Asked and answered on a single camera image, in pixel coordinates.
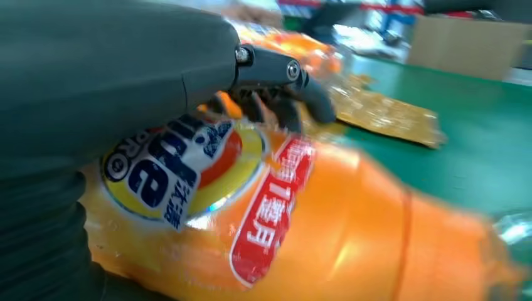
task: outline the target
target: cardboard box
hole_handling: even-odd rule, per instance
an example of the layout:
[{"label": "cardboard box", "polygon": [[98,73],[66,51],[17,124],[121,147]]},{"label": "cardboard box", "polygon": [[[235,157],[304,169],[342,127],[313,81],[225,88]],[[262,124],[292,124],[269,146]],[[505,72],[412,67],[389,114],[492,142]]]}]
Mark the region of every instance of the cardboard box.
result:
[{"label": "cardboard box", "polygon": [[530,25],[419,16],[407,64],[503,80],[519,64]]}]

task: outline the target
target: gold plastic wrapper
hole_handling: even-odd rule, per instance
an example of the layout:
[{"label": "gold plastic wrapper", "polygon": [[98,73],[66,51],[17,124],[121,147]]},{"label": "gold plastic wrapper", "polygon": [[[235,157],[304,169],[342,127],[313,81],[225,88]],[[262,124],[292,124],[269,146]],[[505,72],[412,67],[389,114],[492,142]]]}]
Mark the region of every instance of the gold plastic wrapper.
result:
[{"label": "gold plastic wrapper", "polygon": [[338,120],[434,149],[445,141],[435,112],[364,90],[370,81],[354,75],[329,81]]}]

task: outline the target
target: green table surface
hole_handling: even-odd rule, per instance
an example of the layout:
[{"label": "green table surface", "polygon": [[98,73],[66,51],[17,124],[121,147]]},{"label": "green table surface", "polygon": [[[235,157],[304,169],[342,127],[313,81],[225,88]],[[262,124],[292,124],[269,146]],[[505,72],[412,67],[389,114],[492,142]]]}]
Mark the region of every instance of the green table surface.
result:
[{"label": "green table surface", "polygon": [[404,183],[485,214],[532,208],[532,87],[357,57],[370,88],[437,112],[439,150],[362,129],[346,135]]}]

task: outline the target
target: metal screw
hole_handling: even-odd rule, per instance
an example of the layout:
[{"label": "metal screw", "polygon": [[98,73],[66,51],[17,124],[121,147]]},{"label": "metal screw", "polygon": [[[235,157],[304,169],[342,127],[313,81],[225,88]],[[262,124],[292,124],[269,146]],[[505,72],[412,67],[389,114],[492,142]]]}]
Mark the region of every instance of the metal screw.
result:
[{"label": "metal screw", "polygon": [[299,68],[298,62],[290,61],[290,63],[288,63],[286,74],[288,75],[289,80],[296,80],[297,77],[299,77],[300,72],[301,72],[301,69]]},{"label": "metal screw", "polygon": [[249,51],[244,47],[238,47],[235,50],[235,56],[237,58],[237,63],[244,64],[248,63],[251,59]]}]

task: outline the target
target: circular logo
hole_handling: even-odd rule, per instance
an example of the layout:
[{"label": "circular logo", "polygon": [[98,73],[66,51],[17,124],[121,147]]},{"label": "circular logo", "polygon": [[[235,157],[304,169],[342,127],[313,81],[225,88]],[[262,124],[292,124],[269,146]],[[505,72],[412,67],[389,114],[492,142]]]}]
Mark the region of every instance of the circular logo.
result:
[{"label": "circular logo", "polygon": [[102,158],[110,197],[127,212],[179,228],[223,206],[258,174],[265,141],[232,120],[185,115],[123,140]]}]

